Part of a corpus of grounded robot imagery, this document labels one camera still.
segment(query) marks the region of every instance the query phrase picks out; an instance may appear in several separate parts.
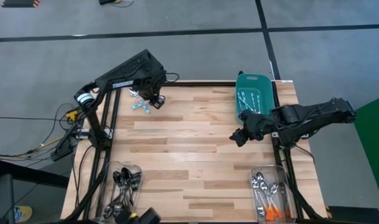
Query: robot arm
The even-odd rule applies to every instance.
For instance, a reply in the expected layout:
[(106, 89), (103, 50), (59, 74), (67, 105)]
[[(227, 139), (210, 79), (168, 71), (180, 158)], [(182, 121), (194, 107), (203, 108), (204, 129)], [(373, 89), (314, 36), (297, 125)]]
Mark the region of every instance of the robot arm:
[[(81, 88), (74, 99), (80, 105), (91, 126), (89, 138), (91, 143), (96, 147), (105, 147), (106, 133), (101, 129), (96, 110), (106, 94), (115, 89), (131, 86), (139, 96), (144, 100), (149, 100), (150, 105), (159, 109), (165, 99), (164, 96), (160, 96), (160, 89), (166, 81), (163, 65), (148, 50), (143, 50)], [(95, 88), (99, 88), (96, 98), (90, 93)]]
[(283, 147), (293, 147), (304, 135), (309, 138), (332, 123), (352, 123), (355, 117), (351, 104), (341, 98), (310, 106), (281, 106), (272, 109), (269, 115), (244, 110), (239, 114), (243, 128), (237, 129), (230, 139), (241, 147), (247, 140), (260, 141), (265, 134), (277, 132)]

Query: butcher block tabletop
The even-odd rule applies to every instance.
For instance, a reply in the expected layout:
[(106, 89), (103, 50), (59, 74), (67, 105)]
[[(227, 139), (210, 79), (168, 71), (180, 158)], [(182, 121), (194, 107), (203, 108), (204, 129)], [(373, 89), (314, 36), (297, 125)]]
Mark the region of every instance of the butcher block tabletop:
[[(274, 82), (281, 105), (298, 103), (293, 82)], [(274, 164), (275, 160), (269, 135), (260, 142), (248, 141), (243, 147), (229, 140), (241, 128), (235, 120), (235, 87), (166, 86), (161, 94), (166, 97), (164, 106), (159, 110), (149, 107), (152, 113), (147, 114), (142, 108), (132, 110), (130, 106), (138, 102), (130, 97), (128, 88), (121, 91), (111, 160), (134, 164), (143, 170), (137, 213), (140, 215), (152, 207), (163, 222), (254, 222), (250, 169)], [(109, 122), (114, 97), (112, 94)], [(99, 118), (102, 111), (103, 104), (98, 107)], [(298, 145), (309, 150), (307, 141)], [(89, 146), (88, 140), (78, 144), (76, 174)], [(94, 153), (91, 148), (83, 160), (80, 199), (88, 189)], [(298, 189), (315, 211), (325, 217), (312, 158), (292, 149), (292, 163)], [(75, 197), (72, 172), (61, 218), (73, 211)]]

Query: black metal frame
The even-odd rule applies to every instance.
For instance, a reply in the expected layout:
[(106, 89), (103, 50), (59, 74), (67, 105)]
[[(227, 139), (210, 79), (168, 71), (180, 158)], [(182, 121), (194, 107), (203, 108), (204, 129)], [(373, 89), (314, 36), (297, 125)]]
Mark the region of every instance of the black metal frame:
[(23, 180), (65, 189), (69, 184), (69, 177), (15, 165), (10, 162), (0, 161), (0, 176), (4, 174), (11, 174), (16, 180)]
[[(175, 83), (166, 83), (164, 86), (169, 86), (169, 87), (199, 87), (199, 86), (228, 86), (228, 87), (235, 87), (236, 85), (236, 82), (221, 82), (221, 81), (215, 81), (215, 82), (212, 82), (212, 81), (196, 81), (196, 82), (175, 82)], [(274, 101), (275, 101), (275, 106), (279, 106), (279, 98), (278, 98), (278, 92), (277, 92), (277, 89), (276, 89), (276, 84), (275, 82), (272, 82), (272, 86), (273, 86), (273, 95), (274, 95)], [(121, 90), (117, 90), (116, 91), (116, 96), (115, 96), (115, 102), (113, 104), (113, 112), (112, 112), (112, 118), (111, 118), (111, 131), (112, 133), (114, 133), (115, 131), (115, 124), (116, 124), (116, 120), (117, 120), (117, 113), (118, 113), (118, 105), (119, 105), (119, 99), (120, 99), (120, 92)], [(109, 108), (109, 103), (110, 103), (110, 97), (106, 97), (106, 101), (105, 101), (105, 107), (103, 109), (103, 116), (102, 116), (102, 120), (101, 120), (101, 123), (103, 124), (103, 126), (105, 126), (106, 124), (106, 115), (104, 114), (107, 114), (108, 113), (108, 108)], [(281, 160), (281, 156), (280, 156), (280, 145), (279, 145), (279, 139), (278, 138), (272, 138), (272, 145), (273, 145), (273, 151), (274, 151), (274, 156), (275, 156), (275, 162), (277, 165), (282, 165), (282, 160)], [(285, 150), (285, 161), (286, 161), (286, 165), (287, 165), (287, 168), (288, 168), (288, 177), (290, 178), (291, 181), (293, 181), (293, 184), (295, 186), (297, 186), (296, 184), (296, 176), (294, 175), (294, 169), (293, 169), (293, 164), (292, 164), (292, 160), (291, 160), (291, 156), (290, 156), (290, 152), (289, 151), (286, 151)], [(105, 158), (104, 158), (104, 163), (108, 163), (110, 161), (110, 152), (106, 152), (106, 155), (105, 155)], [(93, 179), (95, 181), (95, 177), (96, 177), (96, 171), (98, 170), (98, 164), (100, 163), (100, 156), (98, 157), (94, 157), (94, 161), (93, 161), (93, 169), (91, 170), (91, 179)], [(102, 187), (99, 191), (99, 194), (103, 195), (105, 193), (105, 188)], [(97, 214), (100, 214), (101, 212), (101, 207), (100, 207), (100, 202), (101, 200), (98, 201), (98, 205), (97, 205), (97, 208), (96, 208), (96, 213)], [(91, 205), (91, 202), (89, 202), (87, 204), (87, 207), (85, 209), (85, 213), (84, 213), (84, 216), (83, 218), (88, 218), (89, 216), (89, 211), (90, 211), (90, 205)], [(299, 202), (297, 200), (295, 200), (295, 209), (296, 209), (296, 213), (297, 213), (297, 217), (298, 218), (304, 218), (304, 215), (302, 214), (302, 208), (299, 204)]]

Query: plastic utensil caddy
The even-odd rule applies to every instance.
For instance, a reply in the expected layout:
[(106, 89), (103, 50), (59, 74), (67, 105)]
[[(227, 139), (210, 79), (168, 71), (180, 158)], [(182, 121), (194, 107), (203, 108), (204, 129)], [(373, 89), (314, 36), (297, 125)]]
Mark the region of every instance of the plastic utensil caddy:
[[(257, 176), (260, 174), (263, 176), (263, 180), (257, 179)], [(265, 183), (266, 190), (262, 189), (261, 181)], [(250, 184), (253, 188), (255, 213), (258, 223), (277, 224), (294, 223), (296, 221), (294, 200), (283, 167), (266, 165), (252, 168)], [(271, 193), (271, 186), (273, 184), (276, 184), (278, 187), (274, 193)], [(275, 215), (272, 220), (268, 220), (268, 213), (275, 212), (268, 210), (272, 205), (276, 206), (275, 208), (279, 210), (281, 216), (277, 217)]]
[(269, 114), (270, 109), (275, 107), (271, 80), (265, 75), (240, 74), (236, 79), (235, 106), (238, 123), (242, 123), (239, 113), (248, 107), (254, 113)]

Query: green tray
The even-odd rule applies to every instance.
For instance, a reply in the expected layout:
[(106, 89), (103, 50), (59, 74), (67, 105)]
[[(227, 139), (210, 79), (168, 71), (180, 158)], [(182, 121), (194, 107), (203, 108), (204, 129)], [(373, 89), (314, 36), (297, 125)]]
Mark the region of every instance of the green tray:
[(240, 112), (246, 109), (246, 105), (239, 100), (238, 95), (243, 99), (242, 92), (245, 94), (247, 106), (250, 106), (255, 113), (269, 114), (270, 109), (275, 107), (271, 80), (265, 75), (241, 74), (236, 79), (236, 120)]

